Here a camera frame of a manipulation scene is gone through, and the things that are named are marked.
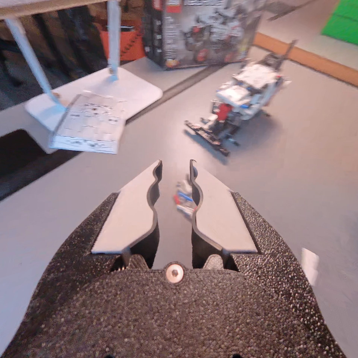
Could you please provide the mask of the green plastic bin stack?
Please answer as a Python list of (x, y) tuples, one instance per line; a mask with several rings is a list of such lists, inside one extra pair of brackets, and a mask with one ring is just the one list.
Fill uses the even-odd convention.
[(358, 1), (340, 0), (321, 34), (358, 45)]

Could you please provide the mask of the pile of small lego pieces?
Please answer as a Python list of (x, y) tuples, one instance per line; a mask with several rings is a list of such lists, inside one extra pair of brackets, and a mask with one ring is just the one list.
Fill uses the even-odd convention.
[(176, 192), (173, 196), (176, 209), (187, 219), (192, 219), (197, 209), (197, 204), (192, 197), (192, 182), (190, 175), (187, 173), (184, 179), (177, 181)]

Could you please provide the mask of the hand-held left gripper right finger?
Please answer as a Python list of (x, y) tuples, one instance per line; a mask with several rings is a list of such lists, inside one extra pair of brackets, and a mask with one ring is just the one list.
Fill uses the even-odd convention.
[(257, 253), (233, 191), (193, 159), (190, 160), (190, 182), (196, 204), (192, 219), (194, 232), (223, 254)]

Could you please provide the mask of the lego set box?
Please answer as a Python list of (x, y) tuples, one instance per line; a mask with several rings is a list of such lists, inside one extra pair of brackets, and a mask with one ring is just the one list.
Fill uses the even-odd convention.
[(142, 15), (147, 58), (165, 70), (243, 62), (265, 0), (148, 0)]

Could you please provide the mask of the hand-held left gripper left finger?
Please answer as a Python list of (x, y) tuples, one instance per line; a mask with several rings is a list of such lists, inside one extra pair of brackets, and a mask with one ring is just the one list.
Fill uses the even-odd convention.
[(163, 163), (155, 161), (123, 186), (91, 249), (92, 254), (119, 254), (134, 247), (156, 228), (155, 210)]

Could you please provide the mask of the orange plastic crate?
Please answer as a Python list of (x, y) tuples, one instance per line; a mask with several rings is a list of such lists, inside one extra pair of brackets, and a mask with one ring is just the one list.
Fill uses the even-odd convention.
[[(109, 57), (109, 31), (107, 26), (95, 23), (99, 30), (100, 39), (106, 59)], [(120, 61), (128, 63), (145, 57), (142, 44), (141, 26), (137, 21), (125, 21), (120, 35)]]

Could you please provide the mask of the white book stand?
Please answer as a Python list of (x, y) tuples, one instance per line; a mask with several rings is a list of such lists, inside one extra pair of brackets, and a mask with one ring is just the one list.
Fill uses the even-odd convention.
[(7, 18), (5, 22), (24, 56), (31, 72), (42, 88), (43, 94), (25, 102), (26, 112), (49, 130), (49, 140), (66, 111), (67, 106), (83, 91), (91, 91), (104, 96), (123, 98), (127, 101), (127, 121), (163, 96), (163, 91), (146, 80), (120, 66), (120, 25), (121, 9), (119, 1), (109, 1), (109, 57), (106, 69), (89, 74), (69, 84), (52, 89), (38, 58), (26, 36), (19, 18)]

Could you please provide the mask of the small white plastic piece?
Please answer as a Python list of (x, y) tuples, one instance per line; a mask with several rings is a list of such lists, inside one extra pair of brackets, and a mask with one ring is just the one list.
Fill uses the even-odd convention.
[(311, 286), (315, 286), (318, 277), (319, 256), (312, 251), (302, 248), (301, 266)]

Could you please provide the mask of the white lego truck model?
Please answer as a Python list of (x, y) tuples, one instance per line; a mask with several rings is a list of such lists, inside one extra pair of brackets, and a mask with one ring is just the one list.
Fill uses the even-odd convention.
[(282, 74), (281, 67), (297, 41), (292, 40), (283, 55), (270, 52), (259, 61), (248, 64), (245, 60), (240, 70), (216, 90), (211, 114), (200, 118), (200, 124), (186, 120), (185, 126), (213, 149), (229, 156), (225, 142), (239, 146), (235, 135), (241, 124), (261, 113), (269, 117), (263, 108), (291, 83)]

